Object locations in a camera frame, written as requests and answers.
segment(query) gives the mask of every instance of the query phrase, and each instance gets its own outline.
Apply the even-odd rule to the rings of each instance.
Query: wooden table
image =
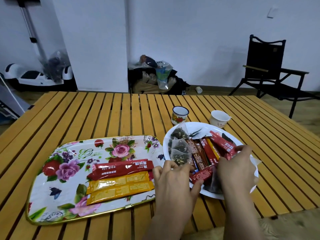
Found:
[[[251,194],[257,217],[320,205],[320,138],[255,96],[49,92],[0,137],[0,240],[141,239],[154,202],[54,226],[31,225],[24,204],[39,168],[58,145],[118,135],[162,140],[176,105],[189,109],[189,121],[208,123],[214,109],[232,117],[224,129],[251,145],[263,161]],[[184,233],[220,227],[224,221],[224,202],[201,195]]]

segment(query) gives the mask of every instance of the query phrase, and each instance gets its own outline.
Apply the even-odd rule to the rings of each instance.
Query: yellow sachet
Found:
[[[210,145],[214,155],[216,156],[217,160],[219,161],[220,158],[220,153],[216,150],[216,148],[214,147],[214,145],[212,144],[212,142],[210,141],[209,138],[206,138],[206,141],[208,142],[208,144]]]
[[[125,185],[127,183],[136,183],[142,181],[149,181],[149,174],[147,171],[133,173],[121,177],[105,178],[97,181],[90,181],[87,188],[87,195],[101,189],[106,189],[111,186]]]
[[[111,186],[106,189],[101,189],[88,195],[87,206],[99,202],[109,201],[117,198],[143,193],[153,190],[152,181],[129,183],[119,186]]]

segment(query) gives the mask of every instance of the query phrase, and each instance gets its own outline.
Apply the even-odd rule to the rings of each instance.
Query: wall switch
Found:
[[[272,6],[268,12],[267,18],[273,19],[278,13],[279,8],[277,6]]]

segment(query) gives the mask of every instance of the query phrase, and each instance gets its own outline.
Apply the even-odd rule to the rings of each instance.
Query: chair armrest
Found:
[[[269,70],[265,70],[265,69],[262,69],[262,68],[257,68],[257,67],[249,66],[249,65],[243,65],[243,67],[249,68],[249,69],[253,69],[253,70],[258,70],[258,71],[261,71],[261,72],[269,72]]]
[[[288,74],[293,74],[293,75],[306,75],[309,74],[309,72],[304,72],[304,71],[298,71],[298,70],[291,70],[291,69],[285,69],[285,68],[280,68],[280,72],[288,73]]]

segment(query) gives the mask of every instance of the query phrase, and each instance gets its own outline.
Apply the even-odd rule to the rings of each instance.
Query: black folding chair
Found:
[[[301,91],[304,76],[309,74],[309,72],[281,68],[285,44],[286,40],[265,42],[258,37],[255,37],[253,34],[250,35],[247,64],[243,66],[245,67],[245,76],[229,96],[242,84],[248,84],[249,86],[258,89],[258,98],[262,98],[265,94],[269,94],[279,100],[285,99],[293,101],[289,118],[292,118],[294,108],[298,101],[320,99],[320,97],[309,92]],[[280,78],[280,73],[286,73],[286,75]],[[281,83],[290,75],[300,76],[298,88],[293,88]],[[273,84],[263,84],[263,82],[270,82]]]

